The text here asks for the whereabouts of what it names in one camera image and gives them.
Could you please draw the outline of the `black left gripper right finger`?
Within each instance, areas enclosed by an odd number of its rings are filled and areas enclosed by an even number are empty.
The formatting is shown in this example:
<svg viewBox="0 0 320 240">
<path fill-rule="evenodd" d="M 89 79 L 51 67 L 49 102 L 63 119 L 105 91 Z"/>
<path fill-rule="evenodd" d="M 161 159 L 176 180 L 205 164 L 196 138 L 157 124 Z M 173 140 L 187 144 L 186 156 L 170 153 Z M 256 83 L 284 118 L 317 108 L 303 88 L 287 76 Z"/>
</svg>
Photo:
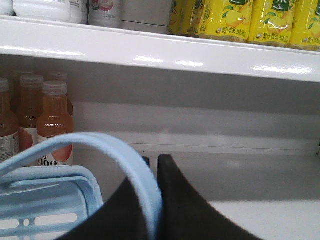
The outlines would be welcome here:
<svg viewBox="0 0 320 240">
<path fill-rule="evenodd" d="M 158 157 L 157 183 L 163 199 L 160 240 L 258 239 L 213 208 L 169 154 Z"/>
</svg>

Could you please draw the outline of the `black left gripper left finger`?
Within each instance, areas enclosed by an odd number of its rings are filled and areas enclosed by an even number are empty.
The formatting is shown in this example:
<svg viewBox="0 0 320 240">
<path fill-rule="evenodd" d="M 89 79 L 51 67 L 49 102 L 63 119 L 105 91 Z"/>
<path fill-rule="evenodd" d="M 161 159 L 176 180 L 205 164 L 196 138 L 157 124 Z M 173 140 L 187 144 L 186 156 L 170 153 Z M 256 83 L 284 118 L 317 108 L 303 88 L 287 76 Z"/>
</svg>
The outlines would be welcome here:
<svg viewBox="0 0 320 240">
<path fill-rule="evenodd" d="M 147 224 L 137 194 L 126 177 L 107 202 L 60 240 L 147 240 Z"/>
</svg>

